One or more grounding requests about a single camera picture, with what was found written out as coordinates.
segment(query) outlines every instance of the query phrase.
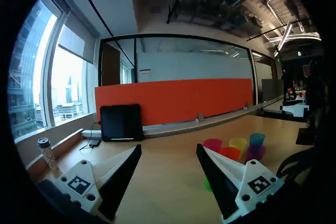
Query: exposed ceiling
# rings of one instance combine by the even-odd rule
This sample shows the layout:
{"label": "exposed ceiling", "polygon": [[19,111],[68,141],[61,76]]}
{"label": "exposed ceiling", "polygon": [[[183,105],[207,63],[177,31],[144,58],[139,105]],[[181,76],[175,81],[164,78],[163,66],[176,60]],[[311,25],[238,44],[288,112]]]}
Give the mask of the exposed ceiling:
{"label": "exposed ceiling", "polygon": [[[166,13],[174,1],[140,0],[143,13]],[[289,36],[301,34],[300,37],[310,36],[320,40],[300,0],[179,0],[172,17],[172,21],[210,26],[246,39],[298,20],[302,21],[292,25]],[[285,28],[275,29],[263,36],[265,44],[269,44],[267,47],[275,47],[280,42]],[[304,40],[295,39],[292,44],[304,42],[316,46],[316,41]]]}
{"label": "exposed ceiling", "polygon": [[[166,19],[168,7],[171,8],[175,2],[175,0],[92,1],[113,35],[137,34],[142,28],[141,20],[144,17],[152,18],[151,14],[162,14]],[[111,37],[88,0],[71,0],[71,2],[75,5],[75,9],[82,12],[90,21],[101,38]],[[318,37],[318,34],[314,33],[316,29],[307,11],[299,0],[179,0],[171,21],[208,26],[248,39],[287,22],[301,19],[304,21],[293,24],[290,36],[306,34]],[[285,27],[281,27],[263,36],[265,47],[275,47],[284,30]],[[311,42],[310,39],[305,40],[309,40],[305,41],[306,44]],[[127,41],[121,41],[121,44],[124,44],[122,45],[124,51],[132,55],[131,44]],[[302,41],[295,39],[292,44],[300,45]]]}

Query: orange partition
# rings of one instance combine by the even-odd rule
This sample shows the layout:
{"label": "orange partition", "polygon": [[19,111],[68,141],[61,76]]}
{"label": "orange partition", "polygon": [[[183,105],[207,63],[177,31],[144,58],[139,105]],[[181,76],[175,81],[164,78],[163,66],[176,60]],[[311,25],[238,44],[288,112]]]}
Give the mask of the orange partition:
{"label": "orange partition", "polygon": [[213,116],[253,104],[251,79],[186,79],[141,82],[95,88],[100,107],[141,105],[142,125],[194,120],[199,113]]}

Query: skyscraper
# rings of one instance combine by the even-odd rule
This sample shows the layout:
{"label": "skyscraper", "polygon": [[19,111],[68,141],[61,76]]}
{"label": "skyscraper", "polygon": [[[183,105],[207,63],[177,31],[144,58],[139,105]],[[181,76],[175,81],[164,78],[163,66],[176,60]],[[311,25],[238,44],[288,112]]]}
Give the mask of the skyscraper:
{"label": "skyscraper", "polygon": [[8,73],[8,113],[14,138],[37,129],[33,77],[37,51],[52,13],[39,0],[31,9],[16,39]]}
{"label": "skyscraper", "polygon": [[71,103],[71,75],[69,76],[68,86],[66,87],[66,103]]}

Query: plastic cup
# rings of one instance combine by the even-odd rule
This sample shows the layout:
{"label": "plastic cup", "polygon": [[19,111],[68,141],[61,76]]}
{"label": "plastic cup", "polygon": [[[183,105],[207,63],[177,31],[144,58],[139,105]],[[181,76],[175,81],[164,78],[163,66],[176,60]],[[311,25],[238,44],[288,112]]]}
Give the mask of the plastic cup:
{"label": "plastic cup", "polygon": [[247,140],[245,138],[232,138],[229,141],[228,145],[229,147],[235,147],[238,150],[240,150],[240,155],[239,155],[239,159],[240,159],[246,148]]}
{"label": "plastic cup", "polygon": [[219,154],[229,159],[238,161],[240,156],[240,150],[235,147],[224,147],[220,149]]}
{"label": "plastic cup", "polygon": [[222,141],[216,138],[210,138],[204,141],[203,146],[215,152],[219,152],[220,148],[222,147]]}
{"label": "plastic cup", "polygon": [[209,181],[207,180],[207,177],[205,176],[204,177],[204,185],[205,185],[205,188],[207,189],[207,191],[209,192],[212,192],[213,190],[211,189],[211,186],[209,184]]}
{"label": "plastic cup", "polygon": [[265,135],[261,133],[254,133],[249,137],[249,145],[262,145],[265,140]]}
{"label": "plastic cup", "polygon": [[266,152],[266,147],[264,145],[260,146],[259,147],[259,151],[256,152],[256,153],[253,152],[253,151],[251,151],[251,149],[253,149],[252,147],[253,146],[249,146],[247,148],[247,159],[246,159],[246,162],[250,161],[252,159],[256,159],[256,160],[260,161],[263,158],[263,156],[264,156],[264,154]]}

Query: orange cup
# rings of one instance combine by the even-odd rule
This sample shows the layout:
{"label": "orange cup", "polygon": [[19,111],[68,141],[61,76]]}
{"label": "orange cup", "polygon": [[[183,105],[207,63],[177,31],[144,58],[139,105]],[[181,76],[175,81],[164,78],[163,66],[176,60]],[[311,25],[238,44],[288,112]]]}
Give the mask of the orange cup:
{"label": "orange cup", "polygon": [[240,150],[235,147],[224,147],[224,148],[221,148],[218,153],[229,159],[238,161]]}

